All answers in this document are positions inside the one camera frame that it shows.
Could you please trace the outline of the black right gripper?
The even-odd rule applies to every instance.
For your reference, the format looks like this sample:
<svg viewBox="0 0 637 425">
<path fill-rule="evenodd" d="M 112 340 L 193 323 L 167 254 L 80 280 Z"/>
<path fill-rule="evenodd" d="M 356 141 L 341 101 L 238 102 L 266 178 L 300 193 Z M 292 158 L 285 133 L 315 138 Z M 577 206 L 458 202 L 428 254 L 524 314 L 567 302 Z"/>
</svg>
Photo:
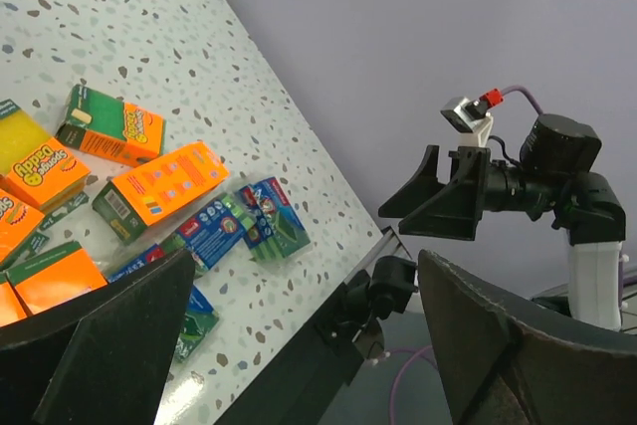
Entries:
<svg viewBox="0 0 637 425">
<path fill-rule="evenodd" d="M 487 148 L 449 153 L 449 184 L 440 190 L 439 146 L 428 145 L 415 173 L 379 208 L 381 218 L 404 218 L 407 236 L 474 240 L 483 213 L 522 212 L 532 220 L 552 208 L 552 185 L 520 168 L 493 160 Z"/>
</svg>

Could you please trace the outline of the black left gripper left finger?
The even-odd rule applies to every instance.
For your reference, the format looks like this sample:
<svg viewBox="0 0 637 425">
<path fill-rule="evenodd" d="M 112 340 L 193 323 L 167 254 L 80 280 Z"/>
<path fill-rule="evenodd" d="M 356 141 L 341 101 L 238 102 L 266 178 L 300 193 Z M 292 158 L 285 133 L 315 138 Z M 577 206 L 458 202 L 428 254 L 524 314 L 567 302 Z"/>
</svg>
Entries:
<svg viewBox="0 0 637 425">
<path fill-rule="evenodd" d="M 153 423 L 194 269 L 176 251 L 2 327 L 2 423 Z"/>
</svg>

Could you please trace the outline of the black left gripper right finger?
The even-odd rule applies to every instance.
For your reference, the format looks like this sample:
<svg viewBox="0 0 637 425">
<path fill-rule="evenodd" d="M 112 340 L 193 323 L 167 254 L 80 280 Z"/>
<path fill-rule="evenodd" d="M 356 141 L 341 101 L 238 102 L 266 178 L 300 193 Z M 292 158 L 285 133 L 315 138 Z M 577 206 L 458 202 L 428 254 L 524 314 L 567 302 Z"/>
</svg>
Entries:
<svg viewBox="0 0 637 425">
<path fill-rule="evenodd" d="M 420 252 L 418 281 L 453 423 L 635 423 L 635 336 L 543 309 L 434 252 Z"/>
</svg>

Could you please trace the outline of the orange sponge pack barcode sticker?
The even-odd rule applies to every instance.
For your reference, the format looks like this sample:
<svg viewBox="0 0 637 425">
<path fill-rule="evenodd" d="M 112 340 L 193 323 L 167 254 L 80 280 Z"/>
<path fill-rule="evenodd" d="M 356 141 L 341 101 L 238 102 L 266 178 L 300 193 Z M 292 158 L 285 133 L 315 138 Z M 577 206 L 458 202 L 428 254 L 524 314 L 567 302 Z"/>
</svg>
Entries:
<svg viewBox="0 0 637 425">
<path fill-rule="evenodd" d="M 14 265 L 6 276 L 31 316 L 107 285 L 78 241 L 61 244 Z"/>
</svg>

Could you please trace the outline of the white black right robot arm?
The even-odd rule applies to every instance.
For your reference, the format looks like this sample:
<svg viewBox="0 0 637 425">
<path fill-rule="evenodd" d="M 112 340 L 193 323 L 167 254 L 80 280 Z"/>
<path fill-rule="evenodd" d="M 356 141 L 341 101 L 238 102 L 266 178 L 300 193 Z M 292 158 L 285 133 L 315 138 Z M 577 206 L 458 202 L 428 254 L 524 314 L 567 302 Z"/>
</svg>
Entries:
<svg viewBox="0 0 637 425">
<path fill-rule="evenodd" d="M 437 178 L 439 148 L 430 145 L 412 177 L 378 209 L 400 233 L 472 241 L 483 214 L 550 212 L 568 242 L 568 306 L 574 319 L 621 327 L 619 262 L 626 214 L 606 178 L 591 167 L 601 149 L 594 129 L 571 118 L 539 115 L 516 161 L 492 158 L 471 141 L 450 152 L 447 183 Z"/>
</svg>

